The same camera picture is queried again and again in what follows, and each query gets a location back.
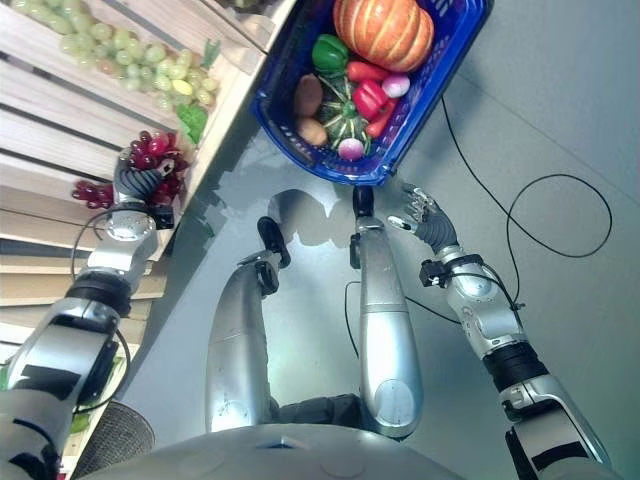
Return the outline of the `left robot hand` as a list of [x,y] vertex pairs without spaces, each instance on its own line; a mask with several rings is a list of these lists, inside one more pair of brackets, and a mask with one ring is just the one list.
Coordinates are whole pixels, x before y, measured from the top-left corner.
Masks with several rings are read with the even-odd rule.
[[163,160],[158,167],[139,170],[129,164],[132,149],[120,151],[113,175],[114,204],[148,203],[163,181],[174,171],[173,159]]

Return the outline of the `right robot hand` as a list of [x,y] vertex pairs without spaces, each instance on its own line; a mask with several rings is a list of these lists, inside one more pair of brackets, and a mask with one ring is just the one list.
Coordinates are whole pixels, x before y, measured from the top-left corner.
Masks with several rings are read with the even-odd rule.
[[411,183],[403,183],[401,189],[405,215],[389,215],[387,221],[392,227],[411,233],[435,255],[460,246],[453,223],[431,195]]

